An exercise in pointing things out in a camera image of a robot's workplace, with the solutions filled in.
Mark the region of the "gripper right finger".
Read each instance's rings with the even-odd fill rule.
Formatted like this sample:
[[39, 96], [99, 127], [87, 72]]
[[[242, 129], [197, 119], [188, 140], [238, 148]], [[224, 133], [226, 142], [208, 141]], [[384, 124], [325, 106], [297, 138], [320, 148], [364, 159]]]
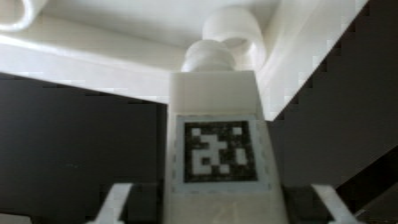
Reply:
[[314, 189], [316, 195], [320, 197], [322, 203], [332, 216], [332, 220], [327, 224], [366, 224], [362, 221], [357, 220], [348, 210], [334, 187], [330, 185], [322, 184], [313, 184], [311, 187]]

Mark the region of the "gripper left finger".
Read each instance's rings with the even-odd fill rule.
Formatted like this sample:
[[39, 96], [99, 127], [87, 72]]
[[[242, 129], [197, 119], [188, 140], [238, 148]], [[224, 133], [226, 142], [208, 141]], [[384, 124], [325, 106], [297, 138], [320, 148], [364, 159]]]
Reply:
[[131, 187], [131, 183], [115, 183], [112, 185], [96, 218], [87, 224], [124, 224], [121, 214]]

